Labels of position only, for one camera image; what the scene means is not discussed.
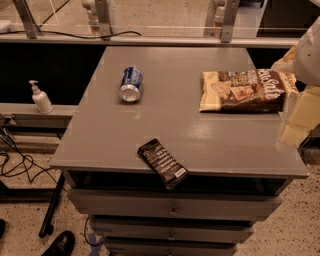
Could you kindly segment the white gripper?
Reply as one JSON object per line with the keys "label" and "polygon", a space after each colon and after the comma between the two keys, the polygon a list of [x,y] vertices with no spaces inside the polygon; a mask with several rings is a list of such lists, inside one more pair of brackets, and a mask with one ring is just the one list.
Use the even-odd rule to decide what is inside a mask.
{"label": "white gripper", "polygon": [[320,17],[301,37],[298,45],[292,46],[271,69],[294,72],[299,81],[308,85],[287,99],[278,139],[285,147],[298,148],[320,124]]}

